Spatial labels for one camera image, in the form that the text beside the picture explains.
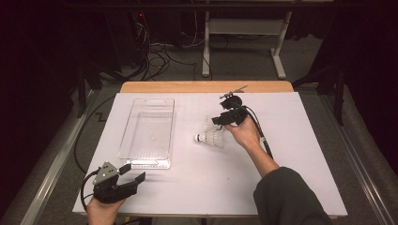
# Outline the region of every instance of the white paper sheet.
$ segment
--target white paper sheet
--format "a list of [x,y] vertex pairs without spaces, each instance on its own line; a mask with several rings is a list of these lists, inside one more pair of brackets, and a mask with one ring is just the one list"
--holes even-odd
[[[89,171],[104,161],[117,168],[117,152],[135,98],[173,98],[176,120],[172,139],[171,169],[146,170],[138,193],[119,213],[179,216],[253,216],[257,214],[253,191],[260,180],[246,151],[226,131],[224,148],[195,142],[206,116],[224,112],[223,94],[118,94],[99,140]],[[298,93],[237,94],[256,113],[274,159],[301,174],[331,216],[347,215],[342,198],[309,122]],[[124,184],[142,173],[120,176]],[[92,180],[84,194],[92,193]],[[73,212],[83,212],[78,197]]]

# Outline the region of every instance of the clear plastic container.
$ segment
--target clear plastic container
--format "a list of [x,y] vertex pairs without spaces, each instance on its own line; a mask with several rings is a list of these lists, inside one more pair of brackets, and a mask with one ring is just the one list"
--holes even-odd
[[175,101],[135,99],[119,148],[136,169],[169,169]]

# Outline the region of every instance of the person's arm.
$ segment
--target person's arm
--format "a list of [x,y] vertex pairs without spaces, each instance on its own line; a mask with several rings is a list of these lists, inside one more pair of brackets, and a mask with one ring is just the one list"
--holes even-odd
[[87,217],[89,225],[113,225],[116,219],[117,210],[126,199],[115,203],[101,203],[92,198],[87,205]]
[[279,165],[260,145],[260,135],[253,120],[249,116],[239,126],[226,125],[225,128],[234,135],[237,143],[249,154],[261,177],[279,168]]
[[279,165],[264,151],[253,120],[248,116],[237,127],[225,126],[251,157],[262,176],[254,201],[262,224],[331,224],[321,203],[301,176]]

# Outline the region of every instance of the wooden table edge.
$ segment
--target wooden table edge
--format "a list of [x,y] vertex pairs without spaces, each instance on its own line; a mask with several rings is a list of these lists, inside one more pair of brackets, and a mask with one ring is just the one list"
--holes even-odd
[[227,93],[245,84],[247,93],[294,92],[287,81],[125,82],[120,93]]

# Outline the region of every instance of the metal rail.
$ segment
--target metal rail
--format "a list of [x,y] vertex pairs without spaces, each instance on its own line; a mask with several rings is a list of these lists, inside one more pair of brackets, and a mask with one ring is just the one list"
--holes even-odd
[[131,11],[131,10],[161,10],[161,11],[312,11],[312,10],[353,10],[365,9],[370,5],[363,3],[195,3],[195,4],[66,4],[62,8],[72,11]]
[[341,140],[343,141],[345,147],[345,152],[347,154],[348,161],[351,163],[353,171],[358,177],[358,180],[360,181],[360,184],[363,188],[363,192],[368,198],[370,205],[374,209],[375,215],[377,216],[380,224],[394,225],[395,222],[393,221],[389,210],[387,209],[386,205],[381,199],[377,186],[375,185],[369,173],[367,173],[362,161],[360,160],[356,148],[348,138],[348,135],[344,127],[340,126],[336,118],[334,117],[333,107],[328,97],[322,95],[320,96],[320,99],[321,102],[324,104],[324,106],[327,108],[330,119],[333,121],[334,126],[337,128],[340,134]]
[[89,109],[91,109],[97,96],[98,92],[94,92],[92,90],[88,94],[87,111],[84,112],[82,117],[75,122],[73,130],[69,134],[68,139],[65,141],[64,145],[56,155],[50,170],[47,172],[47,175],[44,178],[43,182],[41,183],[41,186],[38,189],[38,192],[34,200],[30,204],[28,210],[26,211],[25,216],[23,217],[23,221],[21,222],[22,225],[32,225],[38,222],[39,216],[41,215],[44,206],[46,205],[48,199],[50,198],[50,195],[54,190],[56,182],[58,181],[58,178],[65,167],[65,163],[67,162],[69,153],[71,152],[71,149],[73,148],[73,145],[76,141],[77,134],[79,133],[79,130],[82,128],[82,125],[87,117],[87,112]]

